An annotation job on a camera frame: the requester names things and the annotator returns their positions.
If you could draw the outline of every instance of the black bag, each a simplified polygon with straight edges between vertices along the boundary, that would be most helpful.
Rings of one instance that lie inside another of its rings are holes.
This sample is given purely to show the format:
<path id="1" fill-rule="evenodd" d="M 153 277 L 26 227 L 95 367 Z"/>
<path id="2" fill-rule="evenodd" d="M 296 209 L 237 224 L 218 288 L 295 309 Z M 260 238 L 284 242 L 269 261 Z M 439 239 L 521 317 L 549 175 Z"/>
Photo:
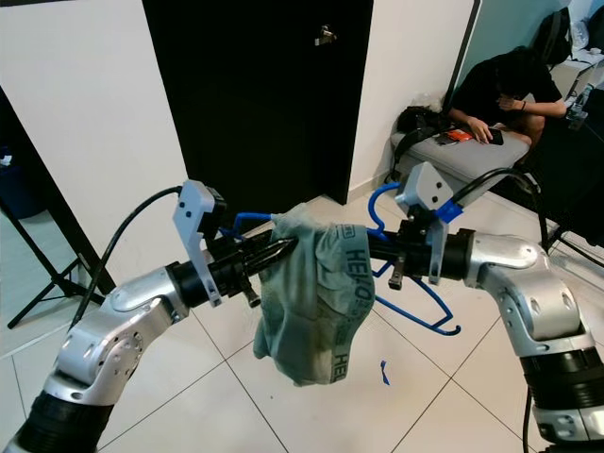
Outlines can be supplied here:
<path id="1" fill-rule="evenodd" d="M 589 47 L 597 47 L 604 51 L 604 7 L 594 13 L 587 25 L 589 31 Z"/>
<path id="2" fill-rule="evenodd" d="M 404 132 L 405 137 L 398 143 L 393 152 L 393 162 L 390 173 L 384 183 L 398 181 L 401 177 L 396 166 L 400 158 L 414 144 L 451 128 L 451 120 L 442 114 L 435 113 L 425 107 L 407 107 L 396 120 L 396 132 Z"/>
<path id="3" fill-rule="evenodd" d="M 550 14 L 541 22 L 532 47 L 545 64 L 560 64 L 568 58 L 573 48 L 568 8 Z"/>

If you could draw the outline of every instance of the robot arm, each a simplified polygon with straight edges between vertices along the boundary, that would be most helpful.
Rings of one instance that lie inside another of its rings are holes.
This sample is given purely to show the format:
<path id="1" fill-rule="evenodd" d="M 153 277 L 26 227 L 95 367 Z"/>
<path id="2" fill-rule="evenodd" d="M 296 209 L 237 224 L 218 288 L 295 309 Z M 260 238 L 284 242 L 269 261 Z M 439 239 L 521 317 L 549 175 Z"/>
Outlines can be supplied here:
<path id="1" fill-rule="evenodd" d="M 409 220 L 398 232 L 385 231 L 388 241 L 369 237 L 372 258 L 395 263 L 391 286 L 400 289 L 403 275 L 429 276 L 434 283 L 441 277 L 463 279 L 487 291 L 524 368 L 540 433 L 555 444 L 550 453 L 604 451 L 604 365 L 573 295 L 551 271 L 545 252 L 514 237 L 471 230 L 447 234 L 446 222 L 434 216 L 440 207 L 422 203 L 434 196 L 417 190 L 436 176 L 430 171 L 417 175 L 425 168 L 414 172 L 413 191 L 406 187 L 396 198 Z M 115 289 L 101 309 L 70 330 L 42 393 L 5 452 L 93 452 L 142 353 L 163 331 L 192 307 L 208 300 L 218 305 L 220 295 L 244 292 L 251 306 L 258 304 L 248 276 L 280 260 L 295 241 L 270 243 L 267 232 L 237 244 L 212 245 L 212 262 L 195 255 L 197 229 L 215 233 L 217 223 L 210 215 L 221 205 L 202 203 L 199 194 L 205 192 L 198 184 L 191 193 L 183 188 L 175 214 L 192 261 Z M 443 185 L 440 179 L 428 184 L 439 190 Z M 183 226 L 179 218 L 193 220 Z"/>

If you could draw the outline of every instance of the black stand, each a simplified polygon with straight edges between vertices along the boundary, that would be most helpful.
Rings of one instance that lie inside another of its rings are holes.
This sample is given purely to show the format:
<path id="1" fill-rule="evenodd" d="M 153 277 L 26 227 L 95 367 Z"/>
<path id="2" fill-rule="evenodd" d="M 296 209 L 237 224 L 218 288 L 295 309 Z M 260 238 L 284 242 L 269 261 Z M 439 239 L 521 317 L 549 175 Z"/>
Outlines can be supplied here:
<path id="1" fill-rule="evenodd" d="M 0 198 L 0 210 L 2 210 L 2 212 L 4 212 L 6 214 L 7 218 L 10 220 L 12 225 L 19 232 L 19 234 L 24 239 L 24 241 L 27 243 L 27 245 L 29 245 L 29 248 L 31 248 L 31 251 L 34 252 L 34 255 L 36 256 L 36 258 L 38 259 L 40 264 L 43 266 L 43 268 L 46 270 L 46 272 L 50 275 L 50 283 L 48 283 L 48 285 L 46 285 L 46 287 L 43 290 L 41 290 L 38 293 L 38 295 L 36 295 L 36 297 L 34 297 L 31 300 L 31 302 L 29 302 L 19 312 L 19 314 L 17 314 L 8 323 L 8 328 L 13 328 L 17 324 L 19 324 L 19 321 L 21 321 L 36 305 L 38 305 L 40 302 L 42 302 L 44 297 L 48 293 L 50 293 L 51 290 L 55 286 L 58 286 L 63 291 L 63 293 L 65 294 L 65 297 L 72 297 L 74 295 L 84 295 L 84 293 L 86 292 L 85 287 L 83 287 L 77 283 L 74 283 L 73 281 L 70 281 L 68 278 L 66 278 L 67 276 L 69 276 L 71 271 L 74 270 L 77 267 L 77 265 L 80 263 L 80 259 L 76 258 L 62 272 L 57 271 L 57 269 L 55 269 L 55 266 L 53 266 L 53 264 L 48 260 L 48 258 L 43 254 L 43 252 L 40 250 L 40 248 L 36 245 L 36 243 L 34 243 L 33 239 L 31 239 L 31 236 L 29 236 L 29 234 L 27 233 L 25 228 L 23 228 L 23 226 L 21 225 L 21 222 L 19 222 L 19 220 L 17 220 L 17 218 L 14 215 L 12 215 L 12 212 L 10 212 L 10 210 L 8 209 L 8 206 L 2 201 L 1 198 Z M 103 300 L 105 300 L 105 298 L 99 294 L 92 294 L 91 300 L 93 302 L 96 302 L 97 304 L 102 304 Z"/>
<path id="2" fill-rule="evenodd" d="M 554 243 L 556 243 L 556 241 L 559 241 L 566 231 L 568 231 L 568 229 L 564 228 L 563 226 L 558 226 L 556 229 L 549 233 L 547 237 L 547 244 L 542 244 L 542 247 L 544 248 L 547 254 L 549 254 L 549 250 L 554 245 Z"/>

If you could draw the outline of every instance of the door lock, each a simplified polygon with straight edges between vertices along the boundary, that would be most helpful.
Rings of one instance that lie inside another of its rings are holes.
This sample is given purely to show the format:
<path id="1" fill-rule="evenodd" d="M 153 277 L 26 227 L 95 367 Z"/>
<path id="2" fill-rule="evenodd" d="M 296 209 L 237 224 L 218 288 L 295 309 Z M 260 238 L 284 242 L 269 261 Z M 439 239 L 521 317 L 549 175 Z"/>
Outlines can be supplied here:
<path id="1" fill-rule="evenodd" d="M 323 25 L 318 38 L 314 39 L 314 45 L 331 44 L 337 39 L 338 36 L 329 30 L 329 25 Z"/>

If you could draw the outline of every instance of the smartphone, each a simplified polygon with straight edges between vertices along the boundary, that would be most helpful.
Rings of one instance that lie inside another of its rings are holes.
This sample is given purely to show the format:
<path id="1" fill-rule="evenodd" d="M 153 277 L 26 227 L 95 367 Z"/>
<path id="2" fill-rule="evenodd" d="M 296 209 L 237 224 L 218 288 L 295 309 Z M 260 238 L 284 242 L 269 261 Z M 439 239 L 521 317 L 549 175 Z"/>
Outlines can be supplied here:
<path id="1" fill-rule="evenodd" d="M 491 135 L 493 136 L 493 139 L 489 140 L 490 144 L 503 144 L 503 134 L 499 129 L 492 129 L 489 127 L 489 132 L 491 132 Z"/>

